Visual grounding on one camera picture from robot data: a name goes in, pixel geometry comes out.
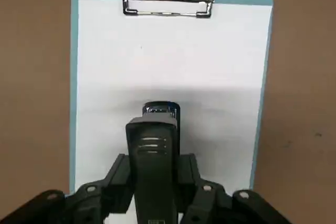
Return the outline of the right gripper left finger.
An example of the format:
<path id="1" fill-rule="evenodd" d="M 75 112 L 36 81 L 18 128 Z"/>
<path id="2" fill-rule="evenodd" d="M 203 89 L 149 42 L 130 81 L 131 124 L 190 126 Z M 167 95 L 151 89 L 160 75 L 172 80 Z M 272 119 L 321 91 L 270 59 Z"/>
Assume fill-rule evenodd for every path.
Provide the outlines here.
<path id="1" fill-rule="evenodd" d="M 120 154 L 105 178 L 83 184 L 69 196 L 44 191 L 1 223 L 103 223 L 110 214 L 125 214 L 133 194 L 129 157 Z"/>

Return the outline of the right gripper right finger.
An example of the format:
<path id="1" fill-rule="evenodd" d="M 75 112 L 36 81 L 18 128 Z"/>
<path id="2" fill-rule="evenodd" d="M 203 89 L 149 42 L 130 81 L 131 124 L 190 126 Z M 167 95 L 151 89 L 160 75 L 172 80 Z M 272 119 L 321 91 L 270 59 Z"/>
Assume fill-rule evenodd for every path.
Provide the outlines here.
<path id="1" fill-rule="evenodd" d="M 180 223 L 289 223 L 255 191 L 240 189 L 229 195 L 221 184 L 202 179 L 194 154 L 178 159 L 178 190 Z"/>

